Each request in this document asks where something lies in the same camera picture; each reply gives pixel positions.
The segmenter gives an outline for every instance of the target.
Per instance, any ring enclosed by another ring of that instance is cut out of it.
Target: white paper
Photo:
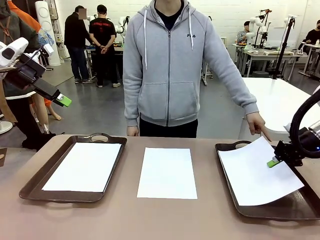
[[[198,199],[190,149],[146,148],[137,198]]]
[[[304,186],[285,162],[268,167],[274,152],[264,137],[243,148],[218,152],[240,206],[268,204]]]
[[[76,143],[42,190],[102,193],[120,147],[121,144]]]

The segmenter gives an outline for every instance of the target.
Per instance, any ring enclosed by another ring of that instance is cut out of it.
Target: brown tray
[[[238,141],[233,144],[216,144],[215,149],[217,152],[231,151],[235,150],[239,144],[250,143],[250,141]],[[219,159],[234,206],[242,216],[286,222],[320,220],[320,199],[295,167],[291,167],[291,169],[304,184],[303,188],[268,204],[260,206],[239,206],[220,156]]]
[[[103,136],[107,141],[93,141],[93,137]],[[120,151],[106,182],[103,192],[80,192],[80,191],[43,191],[42,188],[49,178],[65,159],[75,143],[106,143],[121,144]],[[108,184],[121,158],[127,139],[124,137],[111,137],[104,133],[95,133],[90,136],[75,135],[71,136],[62,147],[43,165],[43,167],[30,179],[21,189],[19,196],[26,200],[55,202],[55,203],[96,203],[101,200],[107,190]]]

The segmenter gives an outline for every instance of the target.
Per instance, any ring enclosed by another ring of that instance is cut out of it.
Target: brown strap
[[[15,115],[12,113],[12,111],[10,110],[10,107],[7,104],[5,90],[4,90],[4,83],[2,79],[0,79],[0,109],[7,121],[12,123],[18,122]]]
[[[8,20],[6,22],[6,27],[4,27],[4,25],[0,22],[0,27],[2,28],[2,30],[4,32],[4,40],[3,40],[4,44],[6,44],[7,36],[10,37],[12,42],[14,41],[14,39],[12,38],[12,36],[10,35],[10,32],[9,32],[9,25],[10,25],[10,16],[8,17]]]

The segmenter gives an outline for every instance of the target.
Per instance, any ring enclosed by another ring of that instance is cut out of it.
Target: person's left hand
[[[101,54],[105,54],[107,51],[108,51],[108,48],[104,47],[104,48],[101,50]]]
[[[271,142],[270,135],[265,126],[266,122],[261,117],[260,113],[258,112],[250,113],[246,116],[246,120],[249,124],[251,135],[263,133],[265,137],[268,139],[268,141]]]

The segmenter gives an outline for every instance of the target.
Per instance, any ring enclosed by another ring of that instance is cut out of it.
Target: sleeve cuff
[[[127,125],[128,127],[136,127],[136,126],[138,126],[138,121],[137,121],[136,118],[134,118],[134,119],[127,119],[127,120],[126,120],[126,125]]]
[[[248,105],[243,106],[245,110],[245,115],[258,113],[259,109],[256,103],[250,103]]]

